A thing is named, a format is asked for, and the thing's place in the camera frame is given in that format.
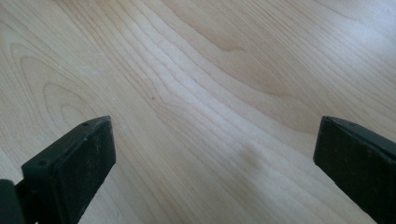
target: wooden floor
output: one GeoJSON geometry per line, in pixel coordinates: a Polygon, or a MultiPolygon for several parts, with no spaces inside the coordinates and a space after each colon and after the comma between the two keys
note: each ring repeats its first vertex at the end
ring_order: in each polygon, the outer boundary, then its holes
{"type": "Polygon", "coordinates": [[[0,178],[103,115],[80,223],[374,223],[312,156],[323,115],[396,140],[396,2],[0,1],[0,178]]]}

